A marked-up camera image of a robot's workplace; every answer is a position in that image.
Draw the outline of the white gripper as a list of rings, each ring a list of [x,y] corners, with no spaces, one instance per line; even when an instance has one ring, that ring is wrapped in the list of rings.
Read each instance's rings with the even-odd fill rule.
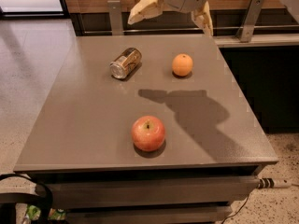
[[[164,2],[174,11],[192,13],[193,23],[205,35],[213,36],[213,21],[207,0],[140,0],[130,11],[128,24],[152,19],[163,13]]]

